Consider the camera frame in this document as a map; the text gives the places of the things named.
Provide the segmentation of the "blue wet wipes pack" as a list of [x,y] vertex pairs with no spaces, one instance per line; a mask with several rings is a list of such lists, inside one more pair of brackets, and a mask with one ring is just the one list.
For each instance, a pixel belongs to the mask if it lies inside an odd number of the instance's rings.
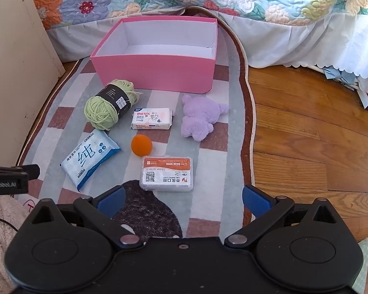
[[105,131],[94,129],[60,166],[70,182],[80,191],[96,169],[120,151],[121,147]]

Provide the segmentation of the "orange label clear plastic box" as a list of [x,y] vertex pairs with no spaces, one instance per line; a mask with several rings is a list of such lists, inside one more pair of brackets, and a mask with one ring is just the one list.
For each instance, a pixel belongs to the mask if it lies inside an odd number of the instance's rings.
[[148,191],[189,192],[193,190],[193,161],[190,157],[147,156],[142,160],[139,186]]

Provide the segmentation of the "orange sponge ball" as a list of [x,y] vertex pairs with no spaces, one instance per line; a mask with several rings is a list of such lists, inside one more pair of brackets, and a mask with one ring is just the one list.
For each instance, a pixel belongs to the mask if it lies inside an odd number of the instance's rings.
[[131,150],[136,156],[148,156],[153,150],[153,143],[148,136],[136,134],[131,141]]

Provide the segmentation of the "green yarn ball black label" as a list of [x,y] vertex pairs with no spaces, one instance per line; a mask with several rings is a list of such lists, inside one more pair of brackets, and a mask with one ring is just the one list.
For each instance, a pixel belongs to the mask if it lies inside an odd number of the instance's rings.
[[140,95],[140,92],[135,91],[132,82],[112,80],[86,101],[84,107],[86,120],[95,129],[110,131],[119,119],[139,101]]

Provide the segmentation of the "white tissue pack bear print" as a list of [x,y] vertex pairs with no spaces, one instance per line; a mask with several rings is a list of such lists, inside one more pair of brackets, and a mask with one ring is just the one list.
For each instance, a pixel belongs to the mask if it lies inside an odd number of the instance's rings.
[[173,112],[169,108],[135,108],[131,129],[168,130],[172,121]]

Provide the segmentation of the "beige fuzzy sleeve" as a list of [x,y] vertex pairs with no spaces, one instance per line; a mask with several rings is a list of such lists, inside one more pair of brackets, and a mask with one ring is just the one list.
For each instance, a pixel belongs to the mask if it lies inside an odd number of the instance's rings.
[[[11,196],[0,196],[0,218],[19,229],[28,216],[26,209]],[[0,293],[10,293],[14,286],[4,267],[4,254],[16,231],[0,221]]]

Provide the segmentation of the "checkered plush floor rug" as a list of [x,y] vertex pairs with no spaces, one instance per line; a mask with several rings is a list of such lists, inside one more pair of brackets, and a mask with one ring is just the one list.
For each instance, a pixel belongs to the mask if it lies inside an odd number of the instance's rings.
[[26,210],[32,210],[41,198],[67,204],[81,196],[95,197],[123,185],[125,206],[116,214],[116,220],[138,234],[226,238],[239,230],[245,218],[243,187],[254,181],[252,148],[256,128],[245,60],[233,31],[220,23],[213,85],[206,97],[227,104],[229,111],[201,142],[181,135],[181,93],[141,92],[137,104],[140,108],[173,111],[173,124],[168,130],[147,130],[145,135],[152,140],[152,155],[192,160],[193,189],[185,193],[149,192],[139,186],[142,160],[130,147],[136,134],[130,126],[131,113],[126,113],[109,132],[120,151],[99,166],[82,188],[70,182],[60,163],[91,134],[93,128],[86,121],[84,106],[88,98],[102,89],[92,62],[78,61],[49,99],[22,152],[21,161],[36,163],[40,176],[30,183],[28,194],[17,196],[17,201]]

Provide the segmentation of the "purple plush bear toy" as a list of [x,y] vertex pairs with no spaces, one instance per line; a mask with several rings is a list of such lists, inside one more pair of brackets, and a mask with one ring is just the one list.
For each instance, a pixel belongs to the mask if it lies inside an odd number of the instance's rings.
[[192,137],[195,141],[203,141],[214,130],[214,124],[222,115],[228,113],[227,104],[219,104],[203,96],[183,95],[183,118],[181,135]]

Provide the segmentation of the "papers under bed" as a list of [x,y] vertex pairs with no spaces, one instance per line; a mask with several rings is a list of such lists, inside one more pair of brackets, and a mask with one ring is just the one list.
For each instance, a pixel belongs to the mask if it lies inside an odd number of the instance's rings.
[[333,66],[327,66],[322,69],[327,79],[340,82],[351,90],[355,90],[365,110],[368,110],[368,78],[356,76],[354,73],[348,73],[344,70],[335,69]]

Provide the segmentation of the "pink cardboard storage box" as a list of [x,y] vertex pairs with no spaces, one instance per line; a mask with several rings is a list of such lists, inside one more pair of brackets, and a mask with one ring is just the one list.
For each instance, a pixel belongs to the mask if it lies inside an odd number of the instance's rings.
[[128,80],[136,89],[204,94],[213,84],[217,20],[139,16],[117,22],[90,59],[103,85]]

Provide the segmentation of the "floral quilted bedspread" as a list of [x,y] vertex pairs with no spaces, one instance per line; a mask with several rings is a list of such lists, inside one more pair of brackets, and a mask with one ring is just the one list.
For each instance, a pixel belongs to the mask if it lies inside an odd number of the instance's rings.
[[121,18],[202,7],[226,22],[255,68],[332,66],[368,78],[368,0],[33,0],[63,61],[89,56]]

